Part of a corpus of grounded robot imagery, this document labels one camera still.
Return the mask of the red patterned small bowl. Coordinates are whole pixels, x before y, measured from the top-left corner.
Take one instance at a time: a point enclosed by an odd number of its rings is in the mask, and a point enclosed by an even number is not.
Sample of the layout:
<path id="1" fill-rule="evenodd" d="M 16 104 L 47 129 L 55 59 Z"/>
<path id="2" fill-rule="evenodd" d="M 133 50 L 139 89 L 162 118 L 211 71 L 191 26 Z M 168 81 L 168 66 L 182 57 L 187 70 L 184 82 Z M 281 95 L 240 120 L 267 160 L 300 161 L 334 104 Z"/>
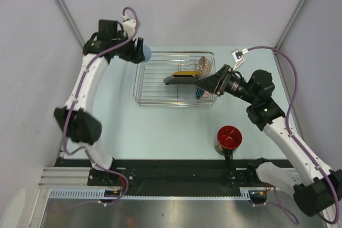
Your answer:
<path id="1" fill-rule="evenodd" d="M 213 74 L 212 62 L 202 56 L 197 63 L 196 70 L 200 73 L 201 77 L 209 77 Z"/>

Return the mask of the blue patterned small bowl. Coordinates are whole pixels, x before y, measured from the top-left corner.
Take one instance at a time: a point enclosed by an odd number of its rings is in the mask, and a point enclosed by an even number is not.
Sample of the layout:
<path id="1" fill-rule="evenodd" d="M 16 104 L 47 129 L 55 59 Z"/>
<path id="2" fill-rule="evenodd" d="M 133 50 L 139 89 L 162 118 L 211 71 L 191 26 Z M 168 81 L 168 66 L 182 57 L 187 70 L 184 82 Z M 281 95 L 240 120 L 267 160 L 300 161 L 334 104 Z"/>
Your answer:
<path id="1" fill-rule="evenodd" d="M 199 100 L 199 99 L 205 99 L 205 98 L 209 98 L 212 94 L 209 93 L 208 91 L 202 89 L 202 88 L 197 88 L 196 89 L 196 99 Z"/>

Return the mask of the yellow round plate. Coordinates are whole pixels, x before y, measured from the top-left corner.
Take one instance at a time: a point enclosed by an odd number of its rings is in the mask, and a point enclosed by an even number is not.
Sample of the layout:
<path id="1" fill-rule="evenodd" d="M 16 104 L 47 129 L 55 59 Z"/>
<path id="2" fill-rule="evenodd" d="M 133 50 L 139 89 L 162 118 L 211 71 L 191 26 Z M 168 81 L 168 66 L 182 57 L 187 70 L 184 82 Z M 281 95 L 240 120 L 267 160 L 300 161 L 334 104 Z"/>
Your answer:
<path id="1" fill-rule="evenodd" d="M 194 71 L 194 70 L 187 70 L 187 71 L 178 71 L 178 72 L 174 72 L 172 74 L 173 77 L 200 77 L 201 76 L 201 72 L 198 71 Z"/>

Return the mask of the blue ceramic cup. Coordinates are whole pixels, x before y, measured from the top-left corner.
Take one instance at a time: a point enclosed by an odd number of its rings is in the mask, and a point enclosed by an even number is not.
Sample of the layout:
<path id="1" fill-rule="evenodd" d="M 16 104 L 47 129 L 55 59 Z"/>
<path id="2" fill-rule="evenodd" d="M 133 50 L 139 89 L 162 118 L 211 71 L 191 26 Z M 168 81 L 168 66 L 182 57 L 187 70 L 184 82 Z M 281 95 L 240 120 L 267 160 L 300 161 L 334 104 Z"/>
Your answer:
<path id="1" fill-rule="evenodd" d="M 144 62 L 148 62 L 151 59 L 152 51 L 151 51 L 149 46 L 147 46 L 147 45 L 143 46 L 143 55 L 144 55 L 144 58 L 145 58 Z"/>

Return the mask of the black floral square plate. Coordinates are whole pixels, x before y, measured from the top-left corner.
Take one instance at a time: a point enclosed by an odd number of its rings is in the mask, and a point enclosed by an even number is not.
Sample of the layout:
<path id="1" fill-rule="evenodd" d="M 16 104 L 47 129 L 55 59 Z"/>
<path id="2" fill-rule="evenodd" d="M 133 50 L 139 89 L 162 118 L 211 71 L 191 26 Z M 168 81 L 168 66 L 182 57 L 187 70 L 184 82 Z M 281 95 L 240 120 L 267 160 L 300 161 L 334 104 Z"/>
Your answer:
<path id="1" fill-rule="evenodd" d="M 198 78 L 192 75 L 170 75 L 163 79 L 165 85 L 193 84 Z"/>

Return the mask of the metal wire dish rack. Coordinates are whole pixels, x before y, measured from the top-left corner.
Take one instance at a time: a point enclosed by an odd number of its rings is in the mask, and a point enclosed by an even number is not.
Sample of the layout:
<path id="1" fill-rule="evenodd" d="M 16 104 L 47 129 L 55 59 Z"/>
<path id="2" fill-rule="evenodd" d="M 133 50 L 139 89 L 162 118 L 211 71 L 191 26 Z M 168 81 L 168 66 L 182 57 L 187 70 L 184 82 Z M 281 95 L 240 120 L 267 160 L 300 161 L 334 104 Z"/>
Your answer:
<path id="1" fill-rule="evenodd" d="M 141 106 L 209 107 L 217 97 L 196 99 L 194 84 L 165 85 L 163 79 L 174 72 L 196 70 L 199 59 L 204 56 L 213 65 L 214 53 L 210 51 L 153 51 L 152 58 L 137 67 L 133 98 Z"/>

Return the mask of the red black mug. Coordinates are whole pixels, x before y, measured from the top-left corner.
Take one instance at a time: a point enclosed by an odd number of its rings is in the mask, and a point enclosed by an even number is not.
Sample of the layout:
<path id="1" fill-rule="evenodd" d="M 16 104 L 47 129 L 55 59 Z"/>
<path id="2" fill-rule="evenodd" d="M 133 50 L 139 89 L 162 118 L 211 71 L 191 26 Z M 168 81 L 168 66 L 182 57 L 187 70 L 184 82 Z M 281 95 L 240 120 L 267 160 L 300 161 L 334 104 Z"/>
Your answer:
<path id="1" fill-rule="evenodd" d="M 221 127 L 214 141 L 216 152 L 224 156 L 227 164 L 232 164 L 233 153 L 243 141 L 242 133 L 234 126 L 225 125 Z"/>

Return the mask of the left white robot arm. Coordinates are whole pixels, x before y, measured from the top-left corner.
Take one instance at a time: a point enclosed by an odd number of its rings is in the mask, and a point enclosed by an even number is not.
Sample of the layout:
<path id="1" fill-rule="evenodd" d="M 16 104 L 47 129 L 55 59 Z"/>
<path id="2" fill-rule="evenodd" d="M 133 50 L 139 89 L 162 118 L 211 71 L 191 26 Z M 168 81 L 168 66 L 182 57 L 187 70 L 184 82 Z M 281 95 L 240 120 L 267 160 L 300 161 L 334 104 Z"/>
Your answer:
<path id="1" fill-rule="evenodd" d="M 118 57 L 139 64 L 151 55 L 144 40 L 136 37 L 137 19 L 100 20 L 98 31 L 83 46 L 80 73 L 71 95 L 63 107 L 54 110 L 54 117 L 63 133 L 62 146 L 67 155 L 84 150 L 91 165 L 101 170 L 99 178 L 106 185 L 114 184 L 118 172 L 111 168 L 113 158 L 99 140 L 102 124 L 92 114 L 95 94 L 111 60 Z"/>

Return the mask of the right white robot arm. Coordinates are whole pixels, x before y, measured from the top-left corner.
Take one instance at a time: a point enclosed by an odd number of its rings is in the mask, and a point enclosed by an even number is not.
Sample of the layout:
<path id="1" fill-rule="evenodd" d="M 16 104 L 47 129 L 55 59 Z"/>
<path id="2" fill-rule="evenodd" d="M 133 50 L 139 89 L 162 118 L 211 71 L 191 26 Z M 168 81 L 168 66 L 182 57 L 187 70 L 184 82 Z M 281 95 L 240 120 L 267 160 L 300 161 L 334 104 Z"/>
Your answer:
<path id="1" fill-rule="evenodd" d="M 250 121 L 279 147 L 297 173 L 292 175 L 266 159 L 258 159 L 246 173 L 251 185 L 265 182 L 280 188 L 309 217 L 332 205 L 340 213 L 341 170 L 333 170 L 322 161 L 287 123 L 285 113 L 271 96 L 275 88 L 271 73 L 259 69 L 246 81 L 224 65 L 215 74 L 195 80 L 194 85 L 213 95 L 229 93 L 249 103 L 246 112 Z"/>

